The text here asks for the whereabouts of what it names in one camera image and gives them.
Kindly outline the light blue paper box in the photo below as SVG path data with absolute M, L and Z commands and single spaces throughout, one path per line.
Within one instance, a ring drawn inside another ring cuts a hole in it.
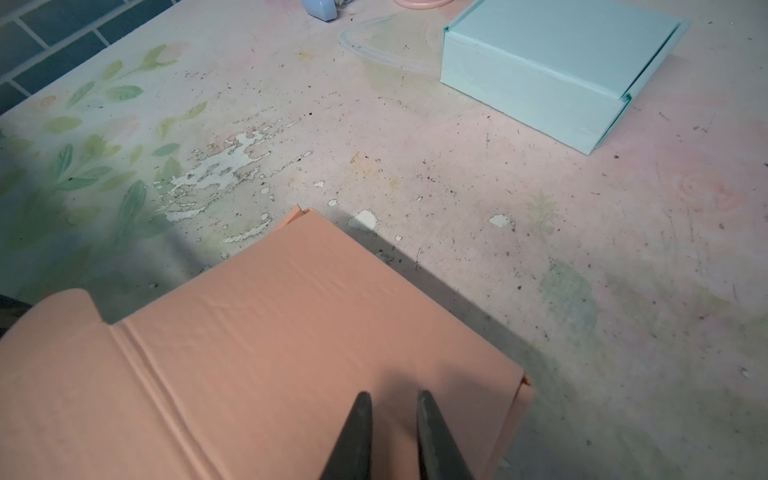
M 689 21 L 618 1 L 475 1 L 443 31 L 443 84 L 595 150 Z

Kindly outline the pink paper box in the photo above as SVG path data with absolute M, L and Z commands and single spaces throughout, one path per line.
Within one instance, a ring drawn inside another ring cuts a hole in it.
M 435 398 L 473 479 L 535 392 L 526 372 L 312 209 L 115 324 L 88 292 L 1 340 L 5 479 L 319 479 L 371 394 L 371 479 L 420 479 Z

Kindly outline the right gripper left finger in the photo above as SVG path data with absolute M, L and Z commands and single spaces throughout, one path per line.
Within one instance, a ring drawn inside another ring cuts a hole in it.
M 369 392 L 355 398 L 320 480 L 370 480 L 373 405 Z

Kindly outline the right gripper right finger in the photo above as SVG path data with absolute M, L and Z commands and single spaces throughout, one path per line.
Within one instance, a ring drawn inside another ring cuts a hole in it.
M 472 480 L 470 472 L 434 396 L 421 390 L 416 407 L 421 480 Z

